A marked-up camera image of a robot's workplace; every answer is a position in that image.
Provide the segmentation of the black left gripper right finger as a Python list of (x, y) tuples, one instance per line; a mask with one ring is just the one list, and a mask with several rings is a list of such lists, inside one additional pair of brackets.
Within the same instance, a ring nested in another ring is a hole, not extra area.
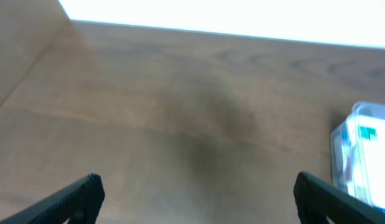
[(302, 224), (382, 224), (385, 213), (353, 198), (308, 172), (299, 172), (294, 185), (297, 214)]

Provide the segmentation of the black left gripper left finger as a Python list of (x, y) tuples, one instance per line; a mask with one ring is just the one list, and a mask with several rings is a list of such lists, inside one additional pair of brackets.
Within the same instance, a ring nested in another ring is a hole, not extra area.
[(95, 223), (104, 198), (101, 177), (88, 174), (0, 223)]

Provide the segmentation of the white green Panadol box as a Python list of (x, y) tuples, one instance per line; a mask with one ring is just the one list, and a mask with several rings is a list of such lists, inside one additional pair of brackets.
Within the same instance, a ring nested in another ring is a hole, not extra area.
[(385, 124), (358, 126), (371, 202), (385, 208)]

